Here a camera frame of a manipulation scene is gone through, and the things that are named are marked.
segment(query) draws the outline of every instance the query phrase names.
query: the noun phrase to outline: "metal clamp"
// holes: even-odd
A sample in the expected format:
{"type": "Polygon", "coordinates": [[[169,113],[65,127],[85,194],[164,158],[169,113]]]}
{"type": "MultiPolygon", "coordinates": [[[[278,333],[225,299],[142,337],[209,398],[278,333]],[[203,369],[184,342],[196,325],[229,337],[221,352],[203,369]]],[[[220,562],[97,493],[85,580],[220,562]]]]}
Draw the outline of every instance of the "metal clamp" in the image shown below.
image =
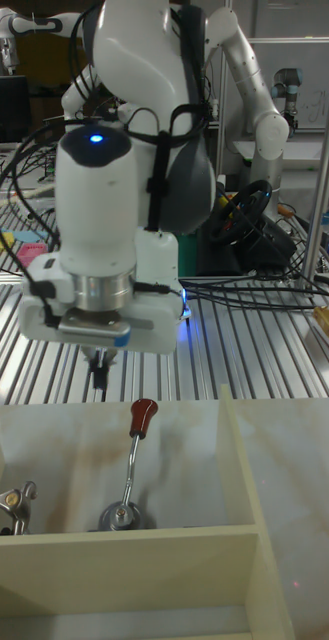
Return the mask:
{"type": "Polygon", "coordinates": [[[0,494],[0,509],[14,520],[13,535],[29,533],[31,501],[37,497],[35,482],[25,482],[21,489],[11,489],[0,494]]]}

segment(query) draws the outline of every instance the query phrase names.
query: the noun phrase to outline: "blue led light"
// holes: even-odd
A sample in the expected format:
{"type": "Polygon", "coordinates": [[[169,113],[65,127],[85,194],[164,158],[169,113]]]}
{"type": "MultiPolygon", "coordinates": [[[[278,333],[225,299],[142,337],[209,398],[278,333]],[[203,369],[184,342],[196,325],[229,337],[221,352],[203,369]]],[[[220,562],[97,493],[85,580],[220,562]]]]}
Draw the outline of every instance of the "blue led light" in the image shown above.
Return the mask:
{"type": "Polygon", "coordinates": [[[93,136],[90,136],[89,138],[90,142],[102,142],[104,140],[103,136],[100,136],[98,133],[94,134],[93,136]]]}

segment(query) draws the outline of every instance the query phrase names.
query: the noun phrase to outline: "metal rod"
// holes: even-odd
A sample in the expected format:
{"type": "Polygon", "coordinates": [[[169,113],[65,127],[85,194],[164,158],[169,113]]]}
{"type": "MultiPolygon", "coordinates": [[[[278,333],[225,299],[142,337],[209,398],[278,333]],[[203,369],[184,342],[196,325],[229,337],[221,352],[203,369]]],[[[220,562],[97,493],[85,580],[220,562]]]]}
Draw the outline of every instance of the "metal rod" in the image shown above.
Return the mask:
{"type": "Polygon", "coordinates": [[[326,124],[323,148],[320,157],[318,180],[315,189],[314,208],[308,232],[305,250],[301,286],[308,288],[307,279],[312,280],[315,274],[322,236],[321,222],[329,198],[329,111],[326,124]]]}
{"type": "Polygon", "coordinates": [[[313,38],[248,38],[250,44],[329,44],[329,36],[313,38]]]}
{"type": "MultiPolygon", "coordinates": [[[[224,6],[233,8],[233,0],[224,0],[224,6]]],[[[221,51],[221,67],[220,67],[220,95],[219,95],[219,129],[218,129],[218,146],[216,160],[216,177],[223,173],[223,156],[225,150],[225,129],[226,129],[226,96],[228,84],[228,63],[221,51]]]]}
{"type": "Polygon", "coordinates": [[[137,450],[138,450],[139,440],[140,440],[139,436],[134,436],[133,441],[132,441],[132,446],[131,446],[131,449],[130,449],[130,453],[129,453],[127,481],[126,481],[126,485],[125,485],[125,489],[124,489],[124,495],[123,495],[123,501],[122,501],[122,504],[124,504],[126,507],[129,504],[130,495],[131,495],[132,488],[133,488],[134,470],[135,470],[135,458],[136,458],[136,454],[137,454],[137,450]]]}

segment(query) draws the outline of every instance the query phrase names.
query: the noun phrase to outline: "gear shift lever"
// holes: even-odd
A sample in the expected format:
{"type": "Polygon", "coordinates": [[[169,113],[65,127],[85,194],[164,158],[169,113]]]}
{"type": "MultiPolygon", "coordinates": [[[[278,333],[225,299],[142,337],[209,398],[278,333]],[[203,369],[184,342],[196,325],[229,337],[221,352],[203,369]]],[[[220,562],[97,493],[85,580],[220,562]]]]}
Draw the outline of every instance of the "gear shift lever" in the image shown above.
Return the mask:
{"type": "Polygon", "coordinates": [[[143,515],[130,496],[134,482],[135,459],[140,440],[144,440],[150,421],[158,411],[158,405],[154,400],[137,400],[131,407],[132,424],[130,437],[133,438],[129,453],[128,472],[125,483],[123,499],[121,502],[111,504],[99,518],[99,531],[123,531],[126,529],[144,529],[143,515]]]}

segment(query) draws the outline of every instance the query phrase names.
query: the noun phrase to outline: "steering wheel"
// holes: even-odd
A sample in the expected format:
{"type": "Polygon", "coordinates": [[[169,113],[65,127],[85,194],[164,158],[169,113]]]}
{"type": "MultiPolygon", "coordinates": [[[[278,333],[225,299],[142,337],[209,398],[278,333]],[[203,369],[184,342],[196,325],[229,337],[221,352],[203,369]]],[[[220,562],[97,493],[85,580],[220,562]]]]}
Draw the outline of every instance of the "steering wheel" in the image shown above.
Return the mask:
{"type": "Polygon", "coordinates": [[[266,180],[252,182],[241,189],[223,209],[209,220],[209,239],[213,244],[232,244],[253,230],[267,206],[272,188],[266,180]]]}

